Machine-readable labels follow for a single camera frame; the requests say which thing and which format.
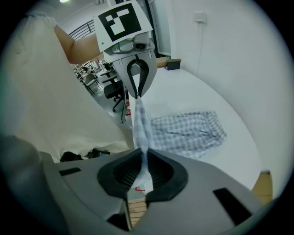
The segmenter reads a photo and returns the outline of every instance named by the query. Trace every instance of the white cloth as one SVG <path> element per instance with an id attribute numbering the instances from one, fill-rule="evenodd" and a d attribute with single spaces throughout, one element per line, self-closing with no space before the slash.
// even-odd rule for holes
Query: white cloth
<path id="1" fill-rule="evenodd" d="M 28 16 L 4 51 L 1 67 L 25 104 L 16 136 L 54 161 L 66 151 L 84 156 L 93 148 L 127 150 L 121 130 L 75 77 L 56 25 L 46 16 Z"/>

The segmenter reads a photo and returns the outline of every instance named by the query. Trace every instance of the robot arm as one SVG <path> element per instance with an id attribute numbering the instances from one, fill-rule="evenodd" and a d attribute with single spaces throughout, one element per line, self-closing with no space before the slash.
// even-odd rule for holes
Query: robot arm
<path id="1" fill-rule="evenodd" d="M 143 96 L 151 86 L 157 65 L 155 45 L 149 38 L 152 27 L 139 4 L 128 1 L 108 8 L 94 17 L 94 24 L 105 61 L 113 63 L 131 96 Z M 133 66 L 140 68 L 138 89 Z"/>

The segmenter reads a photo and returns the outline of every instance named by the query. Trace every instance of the checkered fabric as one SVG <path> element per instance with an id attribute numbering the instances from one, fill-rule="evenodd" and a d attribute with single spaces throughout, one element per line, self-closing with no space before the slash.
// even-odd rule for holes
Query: checkered fabric
<path id="1" fill-rule="evenodd" d="M 215 111 L 191 112 L 151 119 L 140 97 L 136 100 L 133 138 L 147 161 L 148 148 L 199 159 L 226 140 Z"/>

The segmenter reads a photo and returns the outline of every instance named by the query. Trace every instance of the white table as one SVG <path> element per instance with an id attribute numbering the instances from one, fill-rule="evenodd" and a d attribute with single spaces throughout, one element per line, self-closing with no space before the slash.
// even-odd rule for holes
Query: white table
<path id="1" fill-rule="evenodd" d="M 139 75 L 134 76 L 134 81 L 138 87 Z M 227 140 L 199 160 L 218 167 L 250 190 L 254 187 L 261 171 L 255 143 L 234 109 L 206 83 L 182 69 L 159 68 L 142 100 L 152 118 L 215 110 Z M 135 99 L 131 96 L 130 107 L 135 113 Z"/>

